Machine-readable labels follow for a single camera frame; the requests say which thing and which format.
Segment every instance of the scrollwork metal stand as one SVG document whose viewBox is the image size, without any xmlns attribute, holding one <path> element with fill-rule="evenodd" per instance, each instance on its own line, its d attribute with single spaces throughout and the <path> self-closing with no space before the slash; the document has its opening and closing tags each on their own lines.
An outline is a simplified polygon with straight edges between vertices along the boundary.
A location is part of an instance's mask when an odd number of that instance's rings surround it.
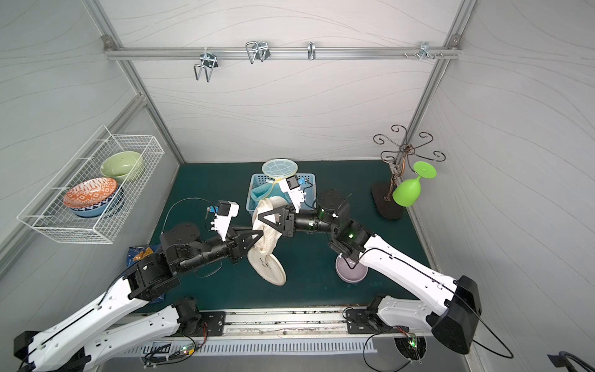
<svg viewBox="0 0 595 372">
<path fill-rule="evenodd" d="M 400 133 L 401 131 L 403 131 L 405 132 L 405 138 L 407 138 L 407 128 L 400 124 L 395 124 L 391 126 L 390 130 L 395 133 Z M 388 140 L 390 143 L 398 147 L 397 150 L 385 150 L 380 153 L 380 159 L 385 163 L 391 164 L 396 169 L 396 171 L 393 172 L 393 175 L 390 178 L 390 183 L 387 185 L 386 182 L 379 182 L 372 186 L 372 194 L 374 195 L 376 209 L 378 209 L 380 215 L 382 215 L 384 218 L 388 220 L 398 220 L 403 214 L 403 207 L 401 207 L 392 200 L 392 193 L 397 187 L 399 177 L 402 176 L 405 172 L 405 165 L 407 165 L 409 169 L 411 169 L 411 171 L 415 173 L 415 170 L 413 169 L 409 161 L 409 157 L 413 155 L 418 158 L 436 162 L 442 162 L 446 160 L 446 155 L 442 151 L 433 152 L 436 158 L 424 157 L 422 155 L 417 154 L 417 149 L 427 145 L 428 143 L 434 140 L 434 136 L 432 136 L 428 132 L 420 132 L 419 137 L 423 139 L 429 138 L 430 140 L 426 143 L 422 143 L 421 145 L 413 146 L 411 143 L 404 143 L 403 145 L 400 145 L 384 134 L 377 134 L 373 137 L 374 143 L 378 145 L 383 145 L 386 143 L 385 140 Z"/>
</svg>

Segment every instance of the wall hook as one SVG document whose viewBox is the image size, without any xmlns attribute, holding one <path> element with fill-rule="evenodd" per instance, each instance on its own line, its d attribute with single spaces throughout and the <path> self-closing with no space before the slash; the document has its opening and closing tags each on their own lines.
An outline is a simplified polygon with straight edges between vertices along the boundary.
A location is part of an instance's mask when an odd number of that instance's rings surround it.
<svg viewBox="0 0 595 372">
<path fill-rule="evenodd" d="M 194 76 L 196 76 L 196 80 L 200 78 L 202 70 L 205 70 L 206 82 L 210 82 L 213 69 L 218 66 L 217 57 L 207 52 L 205 48 L 205 52 L 201 55 L 201 64 L 194 65 Z"/>
<path fill-rule="evenodd" d="M 271 52 L 268 50 L 268 44 L 262 41 L 250 41 L 246 43 L 246 53 L 248 53 L 248 59 L 253 64 L 256 60 L 256 56 L 264 62 L 268 57 L 271 56 Z"/>
<path fill-rule="evenodd" d="M 419 53 L 415 54 L 419 60 L 425 60 L 425 59 L 433 60 L 436 57 L 435 54 L 428 52 L 429 47 L 430 47 L 430 44 L 428 44 L 427 41 L 424 41 L 421 44 L 421 46 L 419 47 Z"/>
<path fill-rule="evenodd" d="M 308 43 L 308 59 L 310 61 L 313 61 L 316 59 L 316 43 L 315 42 L 309 42 Z"/>
</svg>

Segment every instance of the white wire basket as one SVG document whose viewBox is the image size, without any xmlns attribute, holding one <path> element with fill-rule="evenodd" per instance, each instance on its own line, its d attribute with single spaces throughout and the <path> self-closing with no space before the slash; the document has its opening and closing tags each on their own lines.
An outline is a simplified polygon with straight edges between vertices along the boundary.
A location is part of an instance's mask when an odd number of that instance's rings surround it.
<svg viewBox="0 0 595 372">
<path fill-rule="evenodd" d="M 103 177 L 99 171 L 103 161 L 122 151 L 136 151 L 141 154 L 142 163 L 135 164 L 130 174 L 134 174 L 139 164 L 144 168 L 142 174 L 136 180 L 126 179 L 118 185 L 100 216 L 83 218 L 75 215 L 62 202 L 64 195 L 81 182 Z M 17 218 L 58 243 L 112 244 L 163 154 L 155 136 L 114 135 L 103 126 Z"/>
</svg>

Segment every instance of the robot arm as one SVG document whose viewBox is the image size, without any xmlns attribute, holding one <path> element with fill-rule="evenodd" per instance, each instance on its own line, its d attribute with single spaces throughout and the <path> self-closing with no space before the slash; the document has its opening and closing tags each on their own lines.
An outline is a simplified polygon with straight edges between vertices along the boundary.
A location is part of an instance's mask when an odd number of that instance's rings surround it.
<svg viewBox="0 0 595 372">
<path fill-rule="evenodd" d="M 25 331 L 14 340 L 20 372 L 81 372 L 147 339 L 176 332 L 191 336 L 200 325 L 195 306 L 187 302 L 166 307 L 157 315 L 108 330 L 126 314 L 180 284 L 179 274 L 222 260 L 237 263 L 263 235 L 250 227 L 229 228 L 237 211 L 231 202 L 218 204 L 215 229 L 219 236 L 201 241 L 198 227 L 182 223 L 161 235 L 162 249 L 138 261 L 110 289 L 63 322 L 44 332 Z M 266 219 L 275 215 L 275 222 Z M 481 314 L 477 285 L 462 276 L 454 280 L 394 249 L 381 237 L 349 218 L 349 203 L 334 190 L 318 197 L 313 211 L 285 205 L 261 213 L 258 219 L 293 237 L 295 231 L 330 234 L 329 246 L 354 262 L 371 267 L 416 295 L 424 306 L 413 307 L 389 296 L 368 307 L 388 326 L 410 325 L 431 329 L 448 348 L 467 354 Z"/>
<path fill-rule="evenodd" d="M 389 296 L 375 299 L 368 307 L 374 317 L 388 326 L 431 329 L 442 344 L 468 354 L 478 323 L 474 312 L 481 315 L 477 284 L 466 276 L 455 280 L 413 260 L 352 220 L 349 209 L 338 191 L 330 189 L 319 195 L 314 211 L 297 213 L 286 205 L 261 213 L 258 219 L 286 237 L 293 237 L 295 231 L 328 233 L 332 250 L 381 272 L 421 300 L 414 307 Z M 271 214 L 278 222 L 264 218 Z"/>
<path fill-rule="evenodd" d="M 203 242 L 196 225 L 179 224 L 161 235 L 162 249 L 129 267 L 106 293 L 45 331 L 18 335 L 14 355 L 23 361 L 20 372 L 84 371 L 147 339 L 198 331 L 201 317 L 188 301 L 166 307 L 146 320 L 107 328 L 176 287 L 179 274 L 226 257 L 233 263 L 243 258 L 263 232 L 250 227 L 229 228 L 233 209 L 226 211 L 226 206 L 233 204 L 220 201 L 217 206 L 221 214 L 215 215 L 215 226 L 225 228 L 225 240 L 217 236 Z"/>
</svg>

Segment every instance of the blue plastic basket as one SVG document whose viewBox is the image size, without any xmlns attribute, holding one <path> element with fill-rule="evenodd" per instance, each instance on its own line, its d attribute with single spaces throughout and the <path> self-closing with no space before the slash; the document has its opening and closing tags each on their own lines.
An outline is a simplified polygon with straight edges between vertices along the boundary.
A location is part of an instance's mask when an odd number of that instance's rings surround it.
<svg viewBox="0 0 595 372">
<path fill-rule="evenodd" d="M 298 179 L 305 179 L 306 181 L 312 184 L 312 187 L 309 187 L 307 189 L 305 188 L 309 185 L 302 185 L 302 189 L 305 192 L 304 199 L 306 200 L 306 202 L 305 204 L 302 203 L 302 205 L 300 206 L 300 208 L 303 208 L 305 210 L 312 210 L 312 208 L 310 208 L 308 205 L 311 206 L 314 200 L 316 199 L 316 177 L 314 177 L 312 173 L 296 173 L 296 176 Z M 246 199 L 246 211 L 250 212 L 250 214 L 254 212 L 256 206 L 258 205 L 258 202 L 255 202 L 250 197 L 250 191 L 255 187 L 264 185 L 265 183 L 267 183 L 267 180 L 273 179 L 264 173 L 255 173 L 252 175 L 252 178 L 250 179 L 250 186 L 248 189 L 248 198 Z"/>
</svg>

